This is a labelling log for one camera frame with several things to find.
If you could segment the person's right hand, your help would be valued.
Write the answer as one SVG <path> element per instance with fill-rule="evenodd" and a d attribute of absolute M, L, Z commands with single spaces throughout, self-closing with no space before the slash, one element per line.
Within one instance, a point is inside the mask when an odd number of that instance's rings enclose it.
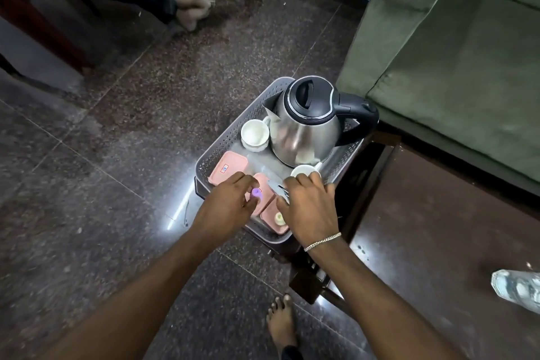
<path fill-rule="evenodd" d="M 324 185 L 313 172 L 283 181 L 292 207 L 292 223 L 287 225 L 305 251 L 340 236 L 335 208 L 335 188 Z"/>

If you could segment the person's left hand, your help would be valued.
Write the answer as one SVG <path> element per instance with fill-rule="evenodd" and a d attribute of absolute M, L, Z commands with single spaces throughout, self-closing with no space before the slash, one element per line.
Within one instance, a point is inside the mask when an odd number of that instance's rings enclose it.
<path fill-rule="evenodd" d="M 221 246 L 250 220 L 251 214 L 246 214 L 246 194 L 258 187 L 259 182 L 252 175 L 234 173 L 206 197 L 190 233 L 211 250 Z"/>

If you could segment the silver foil packet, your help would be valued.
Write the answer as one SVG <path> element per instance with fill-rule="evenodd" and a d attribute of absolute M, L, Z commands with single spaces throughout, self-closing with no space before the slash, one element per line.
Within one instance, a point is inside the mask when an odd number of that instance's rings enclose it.
<path fill-rule="evenodd" d="M 272 189 L 274 194 L 282 197 L 286 201 L 286 203 L 289 204 L 289 193 L 282 184 L 278 183 L 275 180 L 268 179 L 267 185 Z"/>

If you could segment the person's right forearm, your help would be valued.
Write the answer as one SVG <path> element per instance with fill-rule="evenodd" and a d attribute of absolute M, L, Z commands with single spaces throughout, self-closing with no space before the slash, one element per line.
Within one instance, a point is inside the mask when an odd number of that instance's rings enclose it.
<path fill-rule="evenodd" d="M 340 236 L 307 253 L 339 289 L 378 360 L 467 360 Z"/>

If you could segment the person's left forearm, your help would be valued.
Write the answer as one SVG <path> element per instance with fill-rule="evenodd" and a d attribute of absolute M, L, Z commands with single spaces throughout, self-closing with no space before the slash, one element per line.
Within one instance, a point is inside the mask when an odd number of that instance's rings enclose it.
<path fill-rule="evenodd" d="M 194 222 L 165 254 L 73 327 L 40 360 L 141 360 L 186 282 L 229 237 L 216 227 Z"/>

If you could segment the pink plastic container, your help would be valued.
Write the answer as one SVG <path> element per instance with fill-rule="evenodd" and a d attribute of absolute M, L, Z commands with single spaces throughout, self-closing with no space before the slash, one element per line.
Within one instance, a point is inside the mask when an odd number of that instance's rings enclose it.
<path fill-rule="evenodd" d="M 276 207 L 276 200 L 277 197 L 274 197 L 271 203 L 262 211 L 260 218 L 275 234 L 283 235 L 289 230 L 289 227 L 287 225 L 279 227 L 274 223 L 274 216 L 279 212 Z"/>
<path fill-rule="evenodd" d="M 255 173 L 253 176 L 259 182 L 259 190 L 261 192 L 260 201 L 257 204 L 257 207 L 254 209 L 251 214 L 252 217 L 259 216 L 260 213 L 271 203 L 274 199 L 275 194 L 268 185 L 268 178 L 262 172 Z"/>
<path fill-rule="evenodd" d="M 245 172 L 248 166 L 248 159 L 233 151 L 226 151 L 216 164 L 208 177 L 208 182 L 213 186 L 226 181 L 236 172 Z"/>

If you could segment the white ceramic cup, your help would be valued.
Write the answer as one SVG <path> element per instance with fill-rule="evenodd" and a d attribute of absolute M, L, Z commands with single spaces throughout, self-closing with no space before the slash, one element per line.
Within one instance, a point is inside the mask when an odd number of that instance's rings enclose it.
<path fill-rule="evenodd" d="M 263 120 L 252 119 L 247 121 L 240 130 L 242 146 L 254 153 L 264 151 L 268 147 L 271 138 L 270 123 L 271 118 L 269 116 Z"/>
<path fill-rule="evenodd" d="M 322 162 L 318 162 L 315 166 L 312 165 L 299 165 L 296 166 L 290 173 L 291 177 L 297 177 L 300 174 L 304 174 L 307 177 L 313 172 L 316 172 L 321 177 Z"/>

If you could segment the grey perforated plastic tray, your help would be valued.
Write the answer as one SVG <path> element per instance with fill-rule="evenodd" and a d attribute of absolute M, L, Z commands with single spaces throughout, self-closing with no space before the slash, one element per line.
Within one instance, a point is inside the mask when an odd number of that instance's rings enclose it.
<path fill-rule="evenodd" d="M 263 120 L 267 117 L 267 111 L 262 105 L 263 102 L 274 94 L 284 91 L 293 80 L 293 77 L 280 77 L 273 81 L 203 153 L 195 166 L 195 192 L 197 195 L 204 199 L 215 187 L 208 182 L 208 177 L 224 153 L 229 150 L 248 159 L 248 166 L 245 170 L 247 174 L 254 175 L 262 172 L 268 179 L 279 183 L 290 176 L 294 168 L 282 163 L 275 156 L 271 148 L 271 139 L 264 151 L 250 152 L 241 144 L 240 130 L 249 120 Z M 320 172 L 323 179 L 328 182 L 338 182 L 341 179 L 342 171 L 366 138 L 352 145 L 335 147 L 330 156 L 322 162 Z"/>

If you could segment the stainless steel electric kettle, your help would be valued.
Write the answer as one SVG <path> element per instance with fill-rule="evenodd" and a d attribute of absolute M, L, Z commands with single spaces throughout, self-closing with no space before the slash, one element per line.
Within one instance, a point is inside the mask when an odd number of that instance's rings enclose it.
<path fill-rule="evenodd" d="M 275 156 L 290 167 L 325 161 L 335 147 L 368 137 L 380 115 L 367 99 L 338 91 L 327 79 L 294 79 L 263 102 Z"/>

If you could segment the dark wooden table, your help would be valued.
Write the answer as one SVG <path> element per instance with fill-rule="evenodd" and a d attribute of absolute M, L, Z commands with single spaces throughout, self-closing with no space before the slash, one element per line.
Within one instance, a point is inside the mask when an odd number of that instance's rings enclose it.
<path fill-rule="evenodd" d="M 394 147 L 371 199 L 358 184 L 346 201 L 350 247 L 471 360 L 540 360 L 540 315 L 495 294 L 491 273 L 540 269 L 540 213 Z M 277 293 L 295 302 L 306 360 L 375 360 L 360 327 L 327 298 L 289 286 L 290 269 L 246 231 L 219 249 L 226 290 L 205 310 L 190 360 L 277 360 L 263 311 Z"/>

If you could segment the green fabric sofa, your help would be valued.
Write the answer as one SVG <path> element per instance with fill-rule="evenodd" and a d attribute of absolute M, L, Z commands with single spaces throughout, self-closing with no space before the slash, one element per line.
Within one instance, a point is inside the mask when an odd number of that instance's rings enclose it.
<path fill-rule="evenodd" d="M 540 196 L 540 0 L 369 0 L 337 88 Z"/>

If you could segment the clear plastic water bottle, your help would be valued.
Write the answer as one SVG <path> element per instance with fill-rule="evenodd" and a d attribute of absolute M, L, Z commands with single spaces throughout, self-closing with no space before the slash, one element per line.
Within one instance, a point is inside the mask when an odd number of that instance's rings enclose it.
<path fill-rule="evenodd" d="M 497 270 L 491 286 L 498 297 L 540 315 L 540 272 Z"/>

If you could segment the brown wooden chair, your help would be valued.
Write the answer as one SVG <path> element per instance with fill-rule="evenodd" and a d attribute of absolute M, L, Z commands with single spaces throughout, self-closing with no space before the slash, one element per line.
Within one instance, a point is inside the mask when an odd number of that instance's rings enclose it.
<path fill-rule="evenodd" d="M 94 68 L 83 50 L 50 23 L 29 0 L 0 0 L 0 17 L 80 74 L 85 75 Z"/>

